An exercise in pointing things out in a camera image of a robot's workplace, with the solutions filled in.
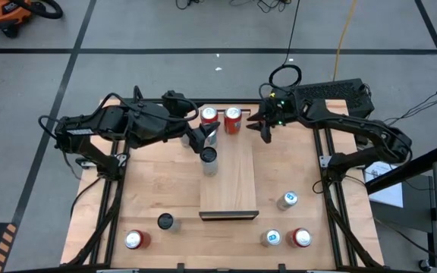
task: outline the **cylindrical object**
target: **cylindrical object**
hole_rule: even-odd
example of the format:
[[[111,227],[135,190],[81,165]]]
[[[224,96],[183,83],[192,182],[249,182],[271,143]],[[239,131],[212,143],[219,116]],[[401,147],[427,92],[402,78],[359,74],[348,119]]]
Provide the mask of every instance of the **cylindrical object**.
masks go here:
[[[211,134],[205,139],[205,147],[217,148],[217,130],[211,132]]]
[[[277,246],[281,242],[281,234],[275,229],[270,229],[261,234],[261,244],[263,246]]]
[[[186,134],[180,138],[180,142],[184,148],[190,148],[190,138]]]
[[[286,242],[291,247],[307,247],[311,244],[311,234],[306,228],[297,228],[286,234]]]
[[[203,174],[214,176],[219,171],[219,161],[217,160],[217,151],[212,147],[206,147],[200,153],[202,161]]]
[[[124,243],[128,249],[147,248],[151,243],[151,236],[144,231],[129,231]]]
[[[174,218],[169,213],[163,213],[158,217],[158,226],[164,231],[176,233],[180,231],[180,220]]]
[[[219,114],[215,108],[207,107],[202,110],[200,119],[202,120],[202,124],[211,124],[219,120]]]
[[[242,111],[236,107],[230,107],[225,110],[224,128],[229,134],[238,133],[241,129]]]
[[[287,193],[279,197],[276,205],[278,206],[278,209],[285,211],[286,209],[289,209],[290,207],[296,205],[296,203],[297,194],[294,191],[288,191]]]

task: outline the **wooden board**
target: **wooden board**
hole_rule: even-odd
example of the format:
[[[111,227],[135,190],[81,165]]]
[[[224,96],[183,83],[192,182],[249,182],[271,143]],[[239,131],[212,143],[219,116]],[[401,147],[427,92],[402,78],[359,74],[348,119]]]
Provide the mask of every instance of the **wooden board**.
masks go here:
[[[347,114],[344,101],[328,101],[327,105],[330,111]],[[256,106],[239,107],[254,110]],[[337,152],[356,150],[353,135],[332,133]],[[177,263],[183,262],[185,268],[277,269],[278,263],[286,264],[288,269],[335,268],[325,203],[322,195],[311,190],[319,179],[313,132],[300,124],[289,124],[272,130],[270,144],[265,144],[259,133],[253,134],[251,141],[256,204],[260,210],[253,221],[203,222],[199,218],[201,169],[196,168],[199,159],[190,156],[192,151],[182,149],[179,140],[131,151],[112,267],[176,268]],[[362,180],[360,171],[348,174]],[[95,171],[85,171],[83,180],[91,181],[93,176]],[[364,186],[348,179],[343,186],[352,231],[372,257],[383,263]],[[298,193],[298,204],[280,212],[275,201],[288,190]],[[94,187],[76,205],[62,262],[73,258],[93,232],[101,195],[102,186]],[[159,230],[156,218],[163,212],[181,219],[180,233]],[[291,249],[285,243],[269,248],[259,245],[259,236],[266,229],[277,228],[285,234],[297,227],[310,230],[311,246]],[[124,237],[132,229],[151,234],[152,244],[148,249],[125,247]],[[102,238],[99,262],[103,261],[107,237],[104,234]],[[347,263],[344,249],[342,254]]]
[[[218,173],[203,176],[200,181],[200,216],[202,219],[249,218],[257,215],[256,186],[252,136],[245,128],[249,111],[242,114],[242,127],[237,134],[225,132],[222,112],[218,115],[221,125],[217,130]]]

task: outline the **floor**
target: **floor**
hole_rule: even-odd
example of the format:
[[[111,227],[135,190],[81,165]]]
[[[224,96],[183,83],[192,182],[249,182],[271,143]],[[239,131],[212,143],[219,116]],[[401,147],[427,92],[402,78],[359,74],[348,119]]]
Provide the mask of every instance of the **floor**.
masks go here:
[[[130,97],[136,84],[148,98],[169,89],[256,98],[285,58],[295,9],[263,14],[255,3],[227,0],[185,11],[172,0],[58,3],[61,20],[35,17],[16,39],[0,32],[0,222],[19,226],[7,271],[59,264],[77,192],[37,125],[40,115],[90,113],[107,93]],[[300,2],[289,62],[303,70],[302,83],[332,80],[350,4]],[[337,80],[370,85],[371,118],[400,116],[437,90],[437,1],[359,0],[342,48],[350,50],[340,56]],[[437,105],[397,125],[413,139],[415,157],[437,147]],[[425,234],[400,229],[426,245]],[[382,226],[378,232],[386,265],[417,270],[426,255]]]

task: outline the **shop vacuum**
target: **shop vacuum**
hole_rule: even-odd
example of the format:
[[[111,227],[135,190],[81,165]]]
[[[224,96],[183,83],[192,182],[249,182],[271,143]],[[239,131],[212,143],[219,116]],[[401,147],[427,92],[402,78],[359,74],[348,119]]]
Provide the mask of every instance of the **shop vacuum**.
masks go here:
[[[28,22],[32,14],[48,19],[59,19],[63,15],[60,5],[54,0],[41,0],[51,6],[55,12],[47,12],[41,2],[31,0],[0,0],[0,29],[10,38],[18,35],[20,26]]]

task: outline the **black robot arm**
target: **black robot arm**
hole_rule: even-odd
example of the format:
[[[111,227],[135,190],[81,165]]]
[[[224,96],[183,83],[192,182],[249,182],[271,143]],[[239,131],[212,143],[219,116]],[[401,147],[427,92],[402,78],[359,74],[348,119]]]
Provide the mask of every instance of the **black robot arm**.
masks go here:
[[[271,127],[285,126],[291,122],[300,122],[310,129],[340,130],[371,140],[372,148],[348,155],[338,152],[331,157],[321,158],[324,172],[331,181],[342,181],[347,171],[353,167],[371,165],[377,161],[402,163],[410,155],[411,140],[399,129],[381,121],[331,113],[324,99],[302,99],[295,91],[275,90],[260,103],[259,111],[247,120],[257,121],[247,127],[260,131],[266,143],[271,142]]]
[[[186,134],[193,151],[200,153],[206,136],[220,125],[214,122],[191,128],[188,121],[198,116],[198,106],[175,91],[162,96],[162,105],[144,102],[139,89],[135,87],[134,91],[132,102],[111,93],[91,115],[61,118],[55,128],[55,148],[82,155],[96,165],[100,177],[117,180],[122,175],[119,160],[95,147],[90,142],[91,136],[99,135],[111,141],[126,140],[130,148],[137,149]],[[121,104],[104,106],[112,96],[117,97]],[[186,118],[193,110],[195,115]]]

